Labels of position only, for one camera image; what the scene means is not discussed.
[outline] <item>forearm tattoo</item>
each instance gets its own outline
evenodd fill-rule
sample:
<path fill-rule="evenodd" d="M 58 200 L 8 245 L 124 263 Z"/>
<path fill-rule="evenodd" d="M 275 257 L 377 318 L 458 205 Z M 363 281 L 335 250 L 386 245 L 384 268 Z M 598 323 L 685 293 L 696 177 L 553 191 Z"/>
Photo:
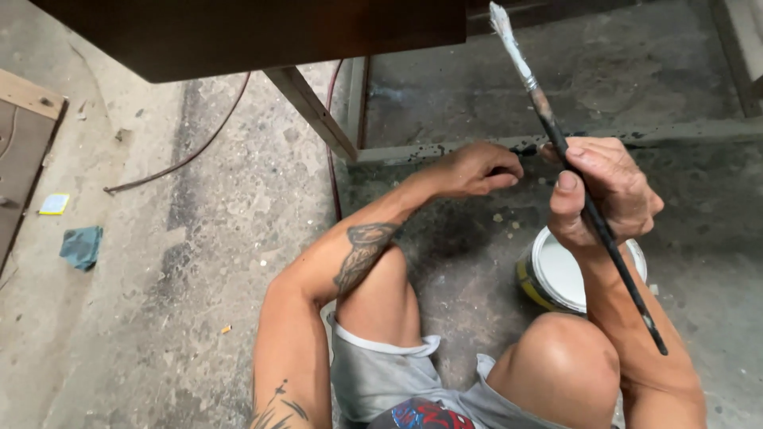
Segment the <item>forearm tattoo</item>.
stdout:
<path fill-rule="evenodd" d="M 283 395 L 286 393 L 284 390 L 284 386 L 288 380 L 284 380 L 283 384 L 281 384 L 279 387 L 275 388 L 275 392 L 273 393 L 273 397 L 270 398 L 270 401 L 268 401 L 268 404 L 265 406 L 264 410 L 257 410 L 257 394 L 254 395 L 254 418 L 252 421 L 252 425 L 250 426 L 250 429 L 289 429 L 291 426 L 289 426 L 288 422 L 291 417 L 293 417 L 295 414 L 297 417 L 301 418 L 304 421 L 309 421 L 307 419 L 307 413 L 304 412 L 304 409 L 299 406 L 297 402 L 293 401 L 286 401 L 285 399 L 278 399 L 280 395 Z M 284 416 L 283 418 L 273 421 L 273 417 L 275 414 L 275 404 L 276 399 L 278 399 L 282 404 L 286 405 L 288 408 L 291 409 L 291 412 Z"/>
<path fill-rule="evenodd" d="M 340 294 L 352 290 L 365 278 L 399 227 L 399 224 L 375 222 L 347 228 L 347 240 L 353 248 L 334 277 Z"/>

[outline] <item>paintbrush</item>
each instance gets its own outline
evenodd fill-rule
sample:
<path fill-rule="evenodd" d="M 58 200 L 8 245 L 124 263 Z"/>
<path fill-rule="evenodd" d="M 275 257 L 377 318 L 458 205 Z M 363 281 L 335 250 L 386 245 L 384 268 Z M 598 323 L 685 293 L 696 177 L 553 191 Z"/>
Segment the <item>paintbrush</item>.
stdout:
<path fill-rule="evenodd" d="M 567 149 L 569 148 L 567 145 L 567 140 L 565 139 L 564 133 L 562 133 L 562 129 L 559 127 L 559 123 L 554 117 L 554 112 L 551 111 L 551 106 L 549 105 L 549 100 L 546 99 L 546 94 L 543 93 L 543 90 L 538 85 L 538 81 L 535 79 L 533 72 L 528 67 L 524 57 L 522 57 L 519 44 L 517 43 L 517 40 L 514 39 L 514 35 L 511 32 L 509 15 L 506 13 L 506 10 L 503 7 L 496 5 L 494 2 L 490 2 L 490 22 L 496 33 L 501 36 L 501 40 L 504 42 L 504 47 L 506 47 L 506 51 L 508 51 L 509 55 L 511 56 L 514 67 L 520 74 L 520 78 L 522 79 L 522 83 L 524 84 L 525 89 L 530 94 L 530 99 L 533 100 L 533 107 L 538 114 L 538 118 L 540 118 L 543 129 L 546 130 L 546 134 L 549 136 L 549 140 L 551 140 L 556 153 L 559 155 L 559 159 L 562 161 L 565 169 L 572 171 L 582 179 L 583 175 L 580 173 L 580 171 L 571 165 L 569 161 L 567 161 L 565 156 Z M 623 283 L 625 283 L 625 287 L 628 289 L 628 293 L 633 299 L 633 303 L 636 304 L 636 308 L 639 310 L 641 319 L 644 320 L 646 328 L 652 335 L 652 339 L 655 341 L 655 344 L 657 344 L 657 349 L 663 356 L 667 356 L 668 348 L 665 347 L 665 342 L 662 340 L 660 333 L 657 331 L 655 322 L 652 320 L 652 316 L 649 314 L 649 310 L 646 308 L 644 300 L 641 298 L 639 290 L 636 288 L 633 277 L 630 275 L 628 267 L 623 260 L 623 255 L 621 255 L 620 251 L 617 249 L 617 244 L 613 238 L 612 230 L 609 228 L 609 225 L 601 216 L 601 213 L 599 213 L 599 210 L 594 204 L 594 200 L 591 198 L 591 194 L 588 191 L 587 186 L 585 189 L 585 207 L 583 211 L 588 217 L 590 225 L 596 231 L 596 235 L 599 237 L 599 241 L 601 241 L 601 243 L 607 249 L 607 252 L 610 254 L 612 262 L 617 268 L 617 272 L 620 273 L 620 277 L 623 279 Z"/>

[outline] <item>paint can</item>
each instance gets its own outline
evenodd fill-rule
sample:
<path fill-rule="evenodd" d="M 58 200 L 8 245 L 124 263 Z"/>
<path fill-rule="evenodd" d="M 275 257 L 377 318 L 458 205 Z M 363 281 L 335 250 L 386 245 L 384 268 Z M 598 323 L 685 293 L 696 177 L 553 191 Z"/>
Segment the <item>paint can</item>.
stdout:
<path fill-rule="evenodd" d="M 646 258 L 635 240 L 626 242 L 641 279 L 646 282 Z M 569 250 L 562 247 L 544 227 L 517 261 L 522 290 L 551 311 L 585 314 L 585 290 L 580 267 Z"/>

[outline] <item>gray shorts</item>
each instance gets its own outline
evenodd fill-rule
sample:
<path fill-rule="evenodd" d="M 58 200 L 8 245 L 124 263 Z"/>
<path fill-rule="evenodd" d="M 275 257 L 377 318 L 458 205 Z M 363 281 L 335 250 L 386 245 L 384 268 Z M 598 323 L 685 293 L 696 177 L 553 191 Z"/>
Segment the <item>gray shorts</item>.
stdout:
<path fill-rule="evenodd" d="M 331 382 L 342 415 L 352 422 L 369 423 L 376 416 L 413 397 L 441 402 L 482 429 L 564 429 L 508 401 L 485 379 L 495 364 L 477 355 L 479 381 L 466 392 L 444 389 L 429 356 L 439 346 L 439 335 L 422 338 L 418 347 L 396 347 L 363 340 L 339 326 L 333 328 Z"/>

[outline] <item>man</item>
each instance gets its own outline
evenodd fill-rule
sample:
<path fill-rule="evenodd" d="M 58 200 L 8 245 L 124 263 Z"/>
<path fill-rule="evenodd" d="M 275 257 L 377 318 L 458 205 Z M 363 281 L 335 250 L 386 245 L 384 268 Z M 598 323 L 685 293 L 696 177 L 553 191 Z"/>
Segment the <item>man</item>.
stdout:
<path fill-rule="evenodd" d="M 569 162 L 585 175 L 625 252 L 625 240 L 652 229 L 662 200 L 617 139 L 568 143 Z M 559 161 L 550 145 L 541 154 Z M 443 389 L 429 358 L 439 337 L 421 337 L 416 295 L 392 236 L 435 198 L 485 195 L 522 175 L 504 147 L 463 147 L 335 225 L 286 267 L 260 312 L 252 427 L 330 429 L 330 381 L 343 415 L 372 429 L 609 428 L 618 389 L 629 429 L 706 427 L 703 392 L 678 332 L 627 257 L 670 352 L 661 356 L 581 218 L 584 183 L 569 171 L 554 187 L 548 225 L 581 267 L 588 320 L 544 314 L 497 361 L 478 357 L 479 381 L 467 392 Z M 329 369 L 319 311 L 334 299 Z"/>

